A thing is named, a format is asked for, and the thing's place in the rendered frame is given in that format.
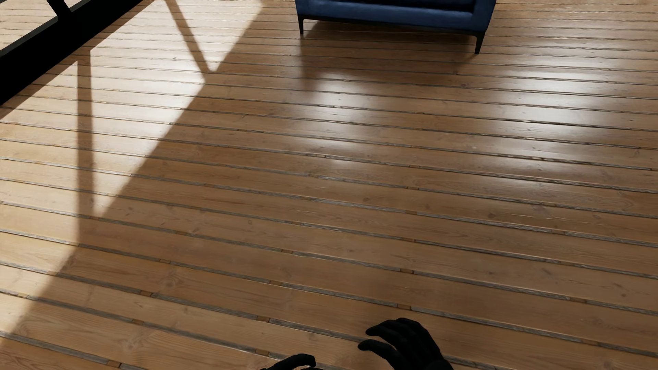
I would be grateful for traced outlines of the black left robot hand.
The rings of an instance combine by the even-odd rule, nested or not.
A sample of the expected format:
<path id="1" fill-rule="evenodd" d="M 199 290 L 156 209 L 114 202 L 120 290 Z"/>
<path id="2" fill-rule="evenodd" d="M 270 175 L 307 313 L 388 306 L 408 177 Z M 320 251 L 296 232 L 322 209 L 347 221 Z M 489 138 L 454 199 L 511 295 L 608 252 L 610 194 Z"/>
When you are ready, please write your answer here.
<path id="1" fill-rule="evenodd" d="M 317 367 L 316 358 L 309 354 L 296 354 L 281 359 L 260 370 L 323 370 Z"/>

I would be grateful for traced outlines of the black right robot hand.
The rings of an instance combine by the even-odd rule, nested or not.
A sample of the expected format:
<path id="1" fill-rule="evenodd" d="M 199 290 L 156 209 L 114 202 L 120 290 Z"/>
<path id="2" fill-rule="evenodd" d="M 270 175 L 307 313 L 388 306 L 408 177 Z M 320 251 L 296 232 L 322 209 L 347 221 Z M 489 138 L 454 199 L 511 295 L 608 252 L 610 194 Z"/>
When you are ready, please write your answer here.
<path id="1" fill-rule="evenodd" d="M 366 334 L 383 341 L 366 339 L 358 344 L 358 349 L 382 357 L 393 370 L 455 370 L 417 321 L 405 317 L 386 320 L 368 328 Z"/>

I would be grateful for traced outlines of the blue sofa with black legs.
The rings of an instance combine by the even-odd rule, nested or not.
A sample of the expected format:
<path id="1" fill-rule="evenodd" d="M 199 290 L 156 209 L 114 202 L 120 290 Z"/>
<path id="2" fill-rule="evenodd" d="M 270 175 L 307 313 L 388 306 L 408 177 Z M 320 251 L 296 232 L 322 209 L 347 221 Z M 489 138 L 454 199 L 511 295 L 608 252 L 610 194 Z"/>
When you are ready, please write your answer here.
<path id="1" fill-rule="evenodd" d="M 497 0 L 295 0 L 300 33 L 305 20 L 390 24 L 476 38 L 479 54 Z"/>

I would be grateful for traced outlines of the black window frame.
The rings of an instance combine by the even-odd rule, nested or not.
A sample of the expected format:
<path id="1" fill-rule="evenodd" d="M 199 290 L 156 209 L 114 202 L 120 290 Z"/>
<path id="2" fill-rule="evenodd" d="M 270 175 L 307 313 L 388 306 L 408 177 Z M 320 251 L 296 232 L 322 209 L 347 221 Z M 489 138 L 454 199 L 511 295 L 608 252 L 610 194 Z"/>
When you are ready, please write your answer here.
<path id="1" fill-rule="evenodd" d="M 143 1 L 47 0 L 56 16 L 0 49 L 0 106 Z"/>

